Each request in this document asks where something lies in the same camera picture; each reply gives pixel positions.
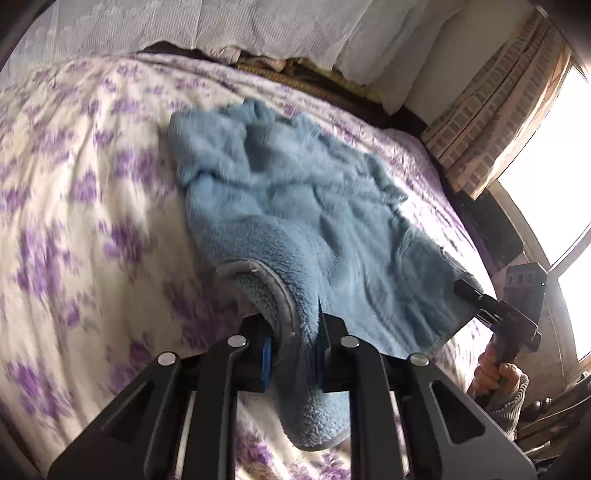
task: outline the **blue fleece blanket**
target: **blue fleece blanket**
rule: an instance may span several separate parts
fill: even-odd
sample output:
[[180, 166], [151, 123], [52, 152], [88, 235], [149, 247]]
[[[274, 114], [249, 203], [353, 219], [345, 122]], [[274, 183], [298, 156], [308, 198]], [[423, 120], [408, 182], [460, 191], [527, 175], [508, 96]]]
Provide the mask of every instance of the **blue fleece blanket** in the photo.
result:
[[318, 302], [388, 355], [432, 352], [475, 311], [453, 282], [475, 279], [403, 218], [381, 160], [257, 100], [177, 112], [168, 129], [198, 246], [273, 325], [271, 394], [302, 449], [348, 435], [346, 394], [314, 383]]

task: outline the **window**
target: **window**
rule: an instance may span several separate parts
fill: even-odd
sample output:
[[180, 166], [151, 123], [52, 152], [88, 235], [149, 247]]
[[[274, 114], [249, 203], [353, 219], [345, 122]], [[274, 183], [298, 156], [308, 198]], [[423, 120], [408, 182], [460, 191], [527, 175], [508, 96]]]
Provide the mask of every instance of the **window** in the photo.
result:
[[564, 298], [578, 361], [591, 352], [591, 86], [571, 67], [554, 104], [499, 177]]

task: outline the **purple floral bedspread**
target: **purple floral bedspread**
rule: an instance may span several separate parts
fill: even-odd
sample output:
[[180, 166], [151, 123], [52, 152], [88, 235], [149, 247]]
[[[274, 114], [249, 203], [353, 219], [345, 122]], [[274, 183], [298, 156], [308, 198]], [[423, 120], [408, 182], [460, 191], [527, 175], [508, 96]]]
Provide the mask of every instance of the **purple floral bedspread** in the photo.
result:
[[[492, 285], [416, 140], [296, 90], [173, 56], [96, 56], [31, 72], [0, 92], [0, 413], [42, 472], [155, 355], [194, 355], [252, 306], [188, 233], [165, 132], [173, 111], [256, 97], [305, 112], [383, 156], [405, 215]], [[437, 362], [466, 388], [488, 332], [474, 320]], [[301, 452], [263, 395], [242, 395], [237, 478], [345, 479], [344, 442]]]

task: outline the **metal screw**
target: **metal screw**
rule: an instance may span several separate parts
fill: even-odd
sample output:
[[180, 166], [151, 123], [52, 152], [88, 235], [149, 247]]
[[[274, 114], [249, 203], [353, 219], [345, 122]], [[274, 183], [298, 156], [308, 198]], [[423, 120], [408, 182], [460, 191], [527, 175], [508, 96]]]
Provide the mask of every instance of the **metal screw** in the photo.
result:
[[234, 348], [239, 348], [246, 345], [246, 338], [242, 335], [232, 335], [228, 339], [228, 345]]
[[359, 340], [353, 335], [345, 335], [341, 338], [340, 344], [345, 348], [357, 348], [359, 346]]
[[172, 352], [164, 352], [158, 355], [158, 363], [163, 367], [172, 365], [177, 361], [177, 356]]
[[429, 364], [429, 357], [424, 353], [413, 353], [408, 359], [415, 367], [426, 367]]

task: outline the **curtain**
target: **curtain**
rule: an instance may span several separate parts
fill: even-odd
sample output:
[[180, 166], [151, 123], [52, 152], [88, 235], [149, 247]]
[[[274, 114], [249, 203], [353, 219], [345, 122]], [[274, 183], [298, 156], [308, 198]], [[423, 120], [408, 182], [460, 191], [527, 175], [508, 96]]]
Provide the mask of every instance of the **curtain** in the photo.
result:
[[476, 199], [531, 138], [570, 67], [570, 49], [538, 11], [525, 16], [455, 103], [421, 135], [456, 192]]

